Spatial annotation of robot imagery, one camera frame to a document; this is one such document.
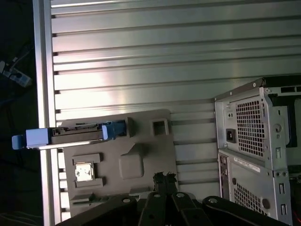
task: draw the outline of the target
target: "dark background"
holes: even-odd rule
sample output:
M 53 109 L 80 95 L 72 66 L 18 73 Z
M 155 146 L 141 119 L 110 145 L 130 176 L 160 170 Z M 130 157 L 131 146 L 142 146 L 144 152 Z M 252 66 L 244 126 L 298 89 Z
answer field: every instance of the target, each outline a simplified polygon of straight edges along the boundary
M 0 61 L 10 63 L 23 48 L 34 46 L 32 0 L 0 0 L 0 24 Z M 33 79 L 29 88 L 0 74 L 0 225 L 25 225 L 4 217 L 43 225 L 40 154 L 11 148 L 11 136 L 39 126 L 34 51 L 16 65 Z

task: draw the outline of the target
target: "bolt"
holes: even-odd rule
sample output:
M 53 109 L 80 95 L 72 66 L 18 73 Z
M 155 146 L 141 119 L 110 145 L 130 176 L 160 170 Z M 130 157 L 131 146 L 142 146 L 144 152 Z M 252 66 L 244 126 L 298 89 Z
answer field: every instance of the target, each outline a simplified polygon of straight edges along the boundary
M 217 203 L 217 200 L 214 199 L 214 198 L 211 198 L 211 199 L 209 199 L 209 202 L 210 202 L 210 203 Z
M 124 199 L 122 200 L 124 203 L 129 203 L 131 200 L 130 199 Z
M 177 194 L 177 197 L 178 197 L 178 198 L 183 198 L 184 196 L 185 196 L 185 195 L 184 195 L 183 193 L 178 193 L 178 194 Z

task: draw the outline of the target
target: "label sticker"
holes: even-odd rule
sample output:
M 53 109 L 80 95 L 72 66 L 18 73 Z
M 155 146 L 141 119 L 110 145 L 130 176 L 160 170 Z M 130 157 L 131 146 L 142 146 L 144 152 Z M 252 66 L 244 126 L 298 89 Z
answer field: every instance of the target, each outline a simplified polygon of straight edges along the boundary
M 260 168 L 257 167 L 257 166 L 254 166 L 254 165 L 252 165 L 252 164 L 250 164 L 250 163 L 248 163 L 246 161 L 243 161 L 241 159 L 238 159 L 238 158 L 234 158 L 234 161 L 237 162 L 237 163 L 239 163 L 239 164 L 241 164 L 241 165 L 243 165 L 243 166 L 248 167 L 249 169 L 255 170 L 256 172 L 260 173 Z

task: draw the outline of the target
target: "ventilation grille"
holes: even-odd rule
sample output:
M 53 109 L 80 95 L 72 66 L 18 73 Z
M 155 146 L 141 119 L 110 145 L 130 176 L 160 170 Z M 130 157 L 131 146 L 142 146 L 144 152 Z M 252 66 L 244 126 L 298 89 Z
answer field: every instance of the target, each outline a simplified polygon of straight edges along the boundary
M 237 104 L 236 115 L 240 150 L 263 157 L 264 127 L 259 101 Z
M 267 215 L 261 208 L 261 201 L 256 195 L 237 183 L 237 189 L 234 189 L 234 202 L 238 205 L 247 207 L 250 210 Z

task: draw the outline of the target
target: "computer tower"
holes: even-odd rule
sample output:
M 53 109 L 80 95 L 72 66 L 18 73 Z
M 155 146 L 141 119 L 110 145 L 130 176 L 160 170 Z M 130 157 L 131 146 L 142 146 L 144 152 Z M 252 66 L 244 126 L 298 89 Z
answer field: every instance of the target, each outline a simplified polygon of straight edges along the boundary
M 301 184 L 299 98 L 301 76 L 291 75 L 260 78 L 214 99 L 221 196 L 289 225 L 291 190 Z

